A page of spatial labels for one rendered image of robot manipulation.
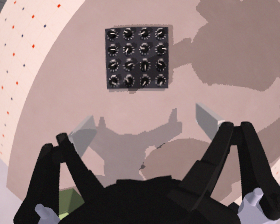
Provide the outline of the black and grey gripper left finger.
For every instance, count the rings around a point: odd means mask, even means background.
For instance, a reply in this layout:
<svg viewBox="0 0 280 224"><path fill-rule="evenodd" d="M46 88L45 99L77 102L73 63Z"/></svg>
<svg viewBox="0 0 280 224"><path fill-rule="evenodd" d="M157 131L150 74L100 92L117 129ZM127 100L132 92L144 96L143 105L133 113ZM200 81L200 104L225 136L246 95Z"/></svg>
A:
<svg viewBox="0 0 280 224"><path fill-rule="evenodd" d="M126 223L120 203L81 159L96 134L93 115L88 115L69 135L64 132L56 136L59 146L53 147L52 143L42 146L27 195L14 216L14 224L59 223L60 163L66 163L79 193L98 224Z"/></svg>

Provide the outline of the dark grey knob box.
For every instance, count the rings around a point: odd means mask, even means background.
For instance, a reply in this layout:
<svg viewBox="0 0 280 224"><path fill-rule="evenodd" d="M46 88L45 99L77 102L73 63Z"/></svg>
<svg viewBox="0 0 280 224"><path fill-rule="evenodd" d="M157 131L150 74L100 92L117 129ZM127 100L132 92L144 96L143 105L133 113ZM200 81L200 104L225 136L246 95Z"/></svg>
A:
<svg viewBox="0 0 280 224"><path fill-rule="evenodd" d="M107 89L168 89L168 27L105 29L105 55Z"/></svg>

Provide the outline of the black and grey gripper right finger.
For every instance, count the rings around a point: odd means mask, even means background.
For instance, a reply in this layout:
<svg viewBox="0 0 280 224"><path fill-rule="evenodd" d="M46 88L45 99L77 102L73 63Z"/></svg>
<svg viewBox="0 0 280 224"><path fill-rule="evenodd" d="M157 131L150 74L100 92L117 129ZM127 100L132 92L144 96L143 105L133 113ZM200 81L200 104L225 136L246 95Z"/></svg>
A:
<svg viewBox="0 0 280 224"><path fill-rule="evenodd" d="M275 224L280 219L280 185L252 123L243 121L234 126L201 102L196 103L196 122L212 142L201 160L161 201L160 224L188 222L204 194L211 196L231 145L237 145L239 156L243 201L237 215L241 224Z"/></svg>

